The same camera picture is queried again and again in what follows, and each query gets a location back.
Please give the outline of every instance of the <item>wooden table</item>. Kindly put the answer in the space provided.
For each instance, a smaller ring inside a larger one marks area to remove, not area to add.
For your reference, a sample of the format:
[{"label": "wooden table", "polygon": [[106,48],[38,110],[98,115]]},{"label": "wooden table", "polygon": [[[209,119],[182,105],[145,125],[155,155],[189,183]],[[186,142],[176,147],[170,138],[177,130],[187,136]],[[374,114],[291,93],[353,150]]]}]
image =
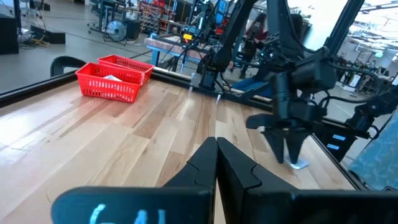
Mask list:
[{"label": "wooden table", "polygon": [[[165,37],[165,39],[171,40],[173,42],[178,42],[180,40],[180,37],[177,35],[173,35],[170,37]],[[178,57],[184,51],[184,49],[179,45],[173,45],[171,43],[153,38],[146,38],[144,43],[149,49],[152,49],[152,58],[150,60],[150,63],[155,66],[157,66],[159,62],[159,56],[161,52]],[[201,58],[203,58],[205,55],[206,55],[205,53],[198,52],[197,50],[188,50],[186,60],[193,62],[200,62]]]},{"label": "wooden table", "polygon": [[[307,138],[310,165],[278,164],[245,120],[264,111],[150,80],[134,104],[82,96],[77,82],[0,109],[0,223],[51,223],[50,208],[82,185],[162,186],[208,136],[223,136],[300,189],[353,189]],[[220,197],[216,223],[223,223]]]}]

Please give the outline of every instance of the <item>wire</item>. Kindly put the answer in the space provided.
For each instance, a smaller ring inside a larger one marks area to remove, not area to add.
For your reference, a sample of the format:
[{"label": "wire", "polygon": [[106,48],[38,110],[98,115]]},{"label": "wire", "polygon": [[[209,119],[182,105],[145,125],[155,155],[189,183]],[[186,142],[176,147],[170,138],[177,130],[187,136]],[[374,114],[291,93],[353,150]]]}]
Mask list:
[{"label": "wire", "polygon": [[[328,91],[328,90],[325,90],[324,92],[326,93],[327,97],[330,97],[330,93],[329,93],[329,91]],[[329,102],[330,102],[330,99],[327,99],[327,100],[326,100],[326,104],[325,104],[325,107],[324,107],[324,108],[328,108],[328,106],[329,106]]]},{"label": "wire", "polygon": [[[218,0],[218,1],[217,1],[217,3],[215,4],[213,10],[209,13],[209,16],[207,17],[207,20],[206,20],[205,24],[207,24],[207,23],[209,22],[210,18],[213,16],[213,13],[215,12],[215,10],[216,10],[216,8],[217,8],[217,6],[218,6],[218,3],[220,3],[220,1],[221,1],[221,0]],[[201,29],[201,30],[199,31],[197,37],[200,36],[200,34],[203,32],[203,30],[205,30],[205,29]],[[185,51],[187,51],[187,50],[191,47],[191,45],[194,43],[195,40],[196,40],[196,38],[195,38],[194,40],[192,40],[192,41],[185,47],[184,51],[181,52],[181,54],[178,56],[177,60],[179,60],[180,57],[185,53]]]},{"label": "wire", "polygon": [[377,80],[377,88],[376,88],[376,93],[375,95],[380,94],[380,86],[382,85],[382,80],[375,74],[366,71],[366,70],[361,70],[358,68],[353,68],[353,67],[346,67],[346,66],[341,66],[341,65],[337,65],[331,62],[328,62],[328,64],[334,68],[340,69],[340,70],[346,70],[346,71],[352,71],[352,72],[358,72],[358,73],[363,73],[365,75],[369,75],[370,77],[373,77]]},{"label": "wire", "polygon": [[302,101],[305,101],[305,102],[307,102],[307,103],[312,103],[313,105],[315,105],[315,106],[318,106],[318,103],[317,102],[315,102],[315,101],[313,101],[313,100],[311,100],[311,99],[306,99],[306,98],[298,98],[299,100],[302,100]]},{"label": "wire", "polygon": [[[43,41],[44,37],[45,37],[45,34],[47,33],[47,28],[45,26],[44,16],[43,16],[41,10],[36,8],[36,11],[38,11],[40,13],[40,17],[41,17],[41,19],[43,21],[44,33],[42,34],[42,38],[40,38],[40,40],[35,39],[35,38],[30,38],[29,40],[24,42],[25,45],[28,45],[28,46],[33,47],[33,48],[34,47],[43,47],[44,48],[44,47],[48,47],[50,45],[49,43],[46,43],[46,42]],[[40,26],[40,23],[38,22],[37,18],[36,18],[36,23],[37,23],[38,26]]]},{"label": "wire", "polygon": [[225,84],[228,86],[229,91],[231,91],[232,90],[232,86],[224,79],[224,73],[221,73],[220,77],[225,82]]},{"label": "wire", "polygon": [[162,62],[163,62],[163,60],[164,60],[164,58],[166,57],[166,55],[167,55],[168,53],[170,53],[170,51],[173,49],[173,47],[174,47],[180,40],[181,40],[181,37],[178,39],[178,41],[174,42],[173,46],[166,52],[166,54],[163,56],[162,60],[160,60],[159,63],[162,63]]},{"label": "wire", "polygon": [[292,32],[293,38],[294,38],[294,39],[296,40],[296,42],[300,45],[300,47],[303,48],[303,50],[305,50],[306,52],[309,52],[309,53],[313,53],[313,54],[314,54],[314,53],[317,53],[317,52],[321,51],[323,47],[319,48],[318,50],[311,50],[311,49],[306,48],[306,47],[303,45],[303,43],[301,43],[301,41],[300,41],[299,38],[297,37],[296,32],[294,31],[294,25],[293,25],[292,16],[290,15],[289,4],[287,3],[287,0],[285,0],[285,2],[286,2],[286,8],[287,8],[287,15],[288,15],[289,22],[290,22],[290,30],[291,30],[291,32]]},{"label": "wire", "polygon": [[224,94],[224,87],[221,85],[221,83],[218,80],[215,80],[215,82],[217,83],[217,85],[221,88],[221,91]]},{"label": "wire", "polygon": [[97,19],[82,19],[82,18],[63,17],[63,16],[46,16],[46,17],[47,18],[55,18],[55,19],[73,19],[73,20],[80,20],[80,21],[98,21]]},{"label": "wire", "polygon": [[375,140],[379,137],[380,130],[375,125],[372,125],[371,128],[373,128],[376,131],[376,134],[373,136],[373,138],[371,138],[372,140]]},{"label": "wire", "polygon": [[319,102],[319,105],[322,105],[323,102],[325,102],[326,100],[339,100],[342,102],[346,102],[346,103],[367,103],[371,100],[373,100],[373,97],[365,99],[365,100],[347,100],[338,96],[327,96],[324,99],[321,100],[321,102]]}]

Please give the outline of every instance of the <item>black chair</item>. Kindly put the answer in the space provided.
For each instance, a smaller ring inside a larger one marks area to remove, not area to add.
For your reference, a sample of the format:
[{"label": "black chair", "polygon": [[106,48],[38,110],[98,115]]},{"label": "black chair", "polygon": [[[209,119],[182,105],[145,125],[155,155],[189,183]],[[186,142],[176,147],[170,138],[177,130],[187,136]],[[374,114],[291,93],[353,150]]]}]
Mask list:
[{"label": "black chair", "polygon": [[66,67],[81,68],[85,64],[86,64],[86,62],[84,62],[80,59],[74,58],[74,57],[59,56],[59,57],[55,58],[51,63],[50,76],[54,77],[57,75],[64,74],[63,70]]}]

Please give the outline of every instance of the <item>red plastic basket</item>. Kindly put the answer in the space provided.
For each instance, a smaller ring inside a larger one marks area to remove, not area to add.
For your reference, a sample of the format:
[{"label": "red plastic basket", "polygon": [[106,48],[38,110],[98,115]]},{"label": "red plastic basket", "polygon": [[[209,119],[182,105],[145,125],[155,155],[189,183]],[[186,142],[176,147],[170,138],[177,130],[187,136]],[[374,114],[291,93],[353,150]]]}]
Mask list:
[{"label": "red plastic basket", "polygon": [[110,65],[110,66],[121,67],[121,68],[129,68],[129,69],[137,70],[140,72],[144,72],[145,77],[144,77],[144,82],[142,84],[145,84],[148,82],[150,75],[152,74],[152,71],[154,69],[153,65],[149,65],[144,62],[139,62],[139,61],[125,58],[125,57],[118,56],[118,55],[109,55],[109,56],[106,56],[103,58],[99,58],[98,63],[102,64],[102,65]]},{"label": "red plastic basket", "polygon": [[[131,69],[87,63],[76,71],[83,95],[133,103],[142,85],[144,74]],[[107,75],[122,80],[103,78]]]},{"label": "red plastic basket", "polygon": [[165,3],[164,3],[164,2],[161,2],[161,1],[154,1],[154,5],[155,5],[155,6],[164,7]]}]

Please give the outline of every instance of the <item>light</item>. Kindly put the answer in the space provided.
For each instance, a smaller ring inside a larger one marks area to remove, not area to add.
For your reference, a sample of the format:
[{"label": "light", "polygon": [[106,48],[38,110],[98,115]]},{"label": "light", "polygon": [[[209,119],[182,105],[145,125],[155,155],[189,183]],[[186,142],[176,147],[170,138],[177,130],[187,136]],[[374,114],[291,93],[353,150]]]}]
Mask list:
[{"label": "light", "polygon": [[199,22],[199,29],[201,29],[201,24],[203,22],[203,17],[200,18],[200,22]]},{"label": "light", "polygon": [[390,8],[390,7],[398,7],[398,3],[385,4],[385,5],[381,5],[380,7],[382,7],[383,9]]},{"label": "light", "polygon": [[383,53],[382,52],[378,52],[374,56],[378,57],[378,58],[381,58],[381,57],[383,57]]},{"label": "light", "polygon": [[362,7],[361,11],[367,11],[367,10],[373,10],[373,9],[377,9],[377,7],[376,6]]}]

